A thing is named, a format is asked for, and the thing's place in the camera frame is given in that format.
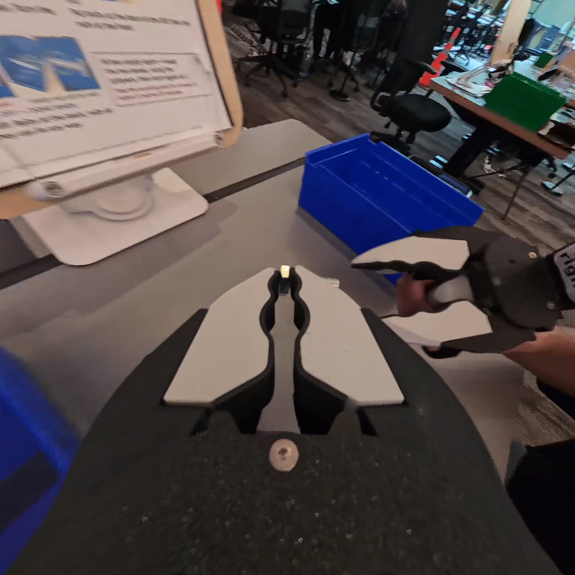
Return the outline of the wooden-edged table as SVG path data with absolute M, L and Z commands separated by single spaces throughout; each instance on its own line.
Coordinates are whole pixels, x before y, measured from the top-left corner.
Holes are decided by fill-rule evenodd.
M 573 149 L 546 139 L 537 132 L 531 132 L 511 120 L 485 108 L 483 98 L 476 98 L 454 85 L 461 74 L 452 73 L 432 79 L 429 88 L 443 96 L 462 119 L 476 129 L 447 161 L 445 172 L 451 176 L 460 177 L 470 168 L 478 155 L 498 140 L 513 140 L 538 150 L 537 155 L 549 155 L 559 160 L 565 160 Z

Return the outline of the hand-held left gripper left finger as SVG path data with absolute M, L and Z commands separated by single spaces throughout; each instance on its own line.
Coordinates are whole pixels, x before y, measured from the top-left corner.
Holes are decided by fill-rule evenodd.
M 242 434 L 256 433 L 274 394 L 275 305 L 281 273 L 263 269 L 203 310 L 196 334 L 163 402 L 225 412 Z

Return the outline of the orange traffic cone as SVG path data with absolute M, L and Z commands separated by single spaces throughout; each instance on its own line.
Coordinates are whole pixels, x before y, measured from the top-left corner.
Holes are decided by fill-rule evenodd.
M 435 57 L 435 59 L 431 63 L 431 72 L 428 71 L 425 72 L 419 79 L 418 85 L 420 87 L 427 88 L 431 80 L 440 76 L 440 74 L 444 71 L 444 69 L 446 68 L 445 64 L 447 62 L 449 52 L 454 47 L 454 43 L 458 38 L 460 31 L 461 27 L 455 28 L 446 45 L 443 47 L 441 52 Z

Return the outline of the black office chair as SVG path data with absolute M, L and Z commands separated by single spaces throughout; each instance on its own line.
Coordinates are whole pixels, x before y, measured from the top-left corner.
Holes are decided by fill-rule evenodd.
M 389 120 L 387 128 L 394 124 L 397 130 L 395 134 L 373 131 L 370 141 L 385 143 L 408 156 L 418 133 L 439 132 L 449 125 L 451 113 L 445 106 L 428 96 L 413 93 L 427 72 L 434 72 L 434 68 L 423 61 L 403 59 L 392 65 L 389 74 L 374 89 L 370 107 Z

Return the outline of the person's right hand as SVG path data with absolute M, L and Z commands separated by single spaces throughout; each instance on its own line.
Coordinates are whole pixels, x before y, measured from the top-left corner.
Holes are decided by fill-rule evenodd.
M 404 273 L 396 283 L 395 302 L 401 317 L 410 317 L 419 312 L 430 312 L 428 290 L 435 286 L 433 280 L 417 280 L 410 273 Z

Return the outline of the white board stand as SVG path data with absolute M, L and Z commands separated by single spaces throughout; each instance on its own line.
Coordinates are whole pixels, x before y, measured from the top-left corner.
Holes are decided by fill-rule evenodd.
M 202 216 L 208 201 L 168 168 L 24 215 L 61 263 L 86 266 Z

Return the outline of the green plastic bin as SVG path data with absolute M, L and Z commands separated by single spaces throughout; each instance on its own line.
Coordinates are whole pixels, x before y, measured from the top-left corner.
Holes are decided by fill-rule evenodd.
M 486 109 L 531 132 L 541 130 L 567 101 L 559 91 L 517 72 L 500 80 L 484 100 Z

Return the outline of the blue plastic bin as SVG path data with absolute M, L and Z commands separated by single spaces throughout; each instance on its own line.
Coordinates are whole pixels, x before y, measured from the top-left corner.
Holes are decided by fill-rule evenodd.
M 447 226 L 474 226 L 484 208 L 450 176 L 370 134 L 306 153 L 298 205 L 356 254 Z
M 45 520 L 79 445 L 20 360 L 1 349 L 1 574 Z

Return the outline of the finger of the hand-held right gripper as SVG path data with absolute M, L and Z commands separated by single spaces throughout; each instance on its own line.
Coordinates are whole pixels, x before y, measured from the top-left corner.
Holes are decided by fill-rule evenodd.
M 356 256 L 351 267 L 446 281 L 459 275 L 469 257 L 464 240 L 410 236 L 371 248 Z
M 384 317 L 382 322 L 407 343 L 439 347 L 492 333 L 490 321 L 483 311 L 466 300 L 452 302 L 442 311 L 418 312 L 409 317 Z

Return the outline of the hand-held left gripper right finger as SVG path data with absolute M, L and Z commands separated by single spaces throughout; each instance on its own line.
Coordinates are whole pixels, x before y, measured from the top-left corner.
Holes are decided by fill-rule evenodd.
M 293 404 L 303 435 L 326 435 L 345 410 L 399 406 L 405 397 L 364 314 L 341 288 L 290 269 L 294 302 Z

